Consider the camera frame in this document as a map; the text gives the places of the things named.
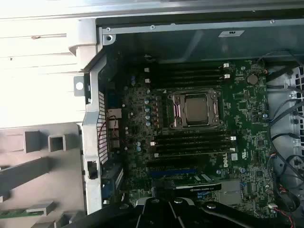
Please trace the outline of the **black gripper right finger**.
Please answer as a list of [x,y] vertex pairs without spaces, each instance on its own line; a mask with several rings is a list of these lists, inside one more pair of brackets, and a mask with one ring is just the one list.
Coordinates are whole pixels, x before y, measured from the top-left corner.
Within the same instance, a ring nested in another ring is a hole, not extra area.
[[177,224],[182,228],[293,228],[294,222],[276,218],[256,218],[224,204],[208,201],[201,208],[190,199],[170,202]]

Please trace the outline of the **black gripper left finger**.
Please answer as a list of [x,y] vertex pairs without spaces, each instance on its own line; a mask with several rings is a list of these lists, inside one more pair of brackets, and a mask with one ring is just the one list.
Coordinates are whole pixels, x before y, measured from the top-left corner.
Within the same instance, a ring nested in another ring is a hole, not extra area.
[[137,206],[108,206],[82,219],[83,228],[172,228],[175,217],[168,201],[147,198]]

